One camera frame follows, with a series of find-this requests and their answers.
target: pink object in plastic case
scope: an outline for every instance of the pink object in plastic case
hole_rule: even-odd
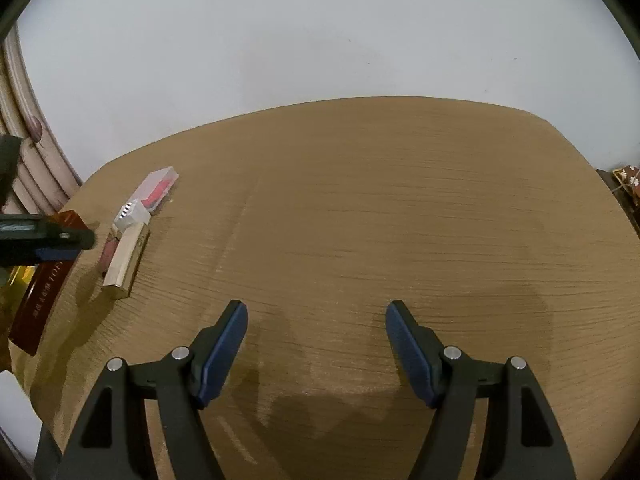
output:
[[[133,192],[129,202],[138,199],[147,211],[153,213],[177,179],[178,174],[172,166],[149,173]]]

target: wooden table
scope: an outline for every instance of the wooden table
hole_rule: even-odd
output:
[[[130,298],[100,293],[111,220],[142,178],[180,179],[152,219]],[[202,417],[229,480],[404,479],[432,413],[386,338],[404,299],[445,344],[526,357],[580,479],[640,418],[640,244],[598,175],[527,112],[431,98],[276,108],[115,160],[69,202],[97,232],[18,380],[64,446],[112,356],[188,344],[229,299],[249,329]],[[471,478],[482,433],[462,478]],[[157,412],[152,441],[170,478]]]

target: silver screw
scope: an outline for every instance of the silver screw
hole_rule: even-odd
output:
[[[522,370],[527,367],[527,362],[522,357],[514,356],[511,358],[511,366],[516,370]]]
[[[186,346],[178,346],[178,348],[174,348],[171,350],[171,357],[179,361],[180,359],[184,359],[189,355],[189,349]]]
[[[114,372],[116,370],[120,370],[122,368],[122,365],[123,365],[122,359],[120,359],[119,357],[114,357],[113,359],[110,359],[109,362],[107,363],[107,370]]]
[[[461,355],[462,355],[462,350],[457,346],[447,346],[444,349],[444,357],[448,359],[453,359],[453,360],[460,359]]]

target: table surface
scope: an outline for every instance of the table surface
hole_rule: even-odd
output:
[[[111,220],[168,165],[180,179],[152,218],[132,295],[108,300],[95,265]],[[433,98],[274,108],[114,160],[68,208],[98,244],[36,357],[11,348],[62,446],[109,358],[158,359],[232,298],[249,329],[202,412],[230,480],[406,478],[433,413],[386,338],[396,298],[471,356],[523,355],[580,479],[606,471],[640,418],[638,238],[583,157],[528,112]],[[478,459],[486,404],[477,412],[461,478]]]

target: blue gripper pad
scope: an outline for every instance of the blue gripper pad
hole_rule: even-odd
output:
[[[442,394],[443,346],[428,328],[419,326],[402,301],[392,301],[386,308],[386,334],[400,359],[415,395],[435,408]]]
[[[233,300],[218,322],[201,330],[191,344],[194,359],[191,365],[190,393],[199,408],[204,408],[220,395],[246,333],[247,323],[246,305]]]

